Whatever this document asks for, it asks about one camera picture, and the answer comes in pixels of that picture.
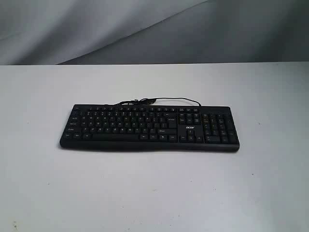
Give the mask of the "grey fabric backdrop curtain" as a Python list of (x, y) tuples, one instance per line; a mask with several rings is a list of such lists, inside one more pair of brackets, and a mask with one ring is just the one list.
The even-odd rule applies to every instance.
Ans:
[(306, 0), (3, 0), (2, 65), (308, 61)]

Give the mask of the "black wired computer keyboard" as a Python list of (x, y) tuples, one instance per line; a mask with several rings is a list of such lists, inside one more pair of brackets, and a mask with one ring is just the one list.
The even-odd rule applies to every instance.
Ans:
[(74, 105), (60, 139), (81, 150), (237, 152), (227, 106)]

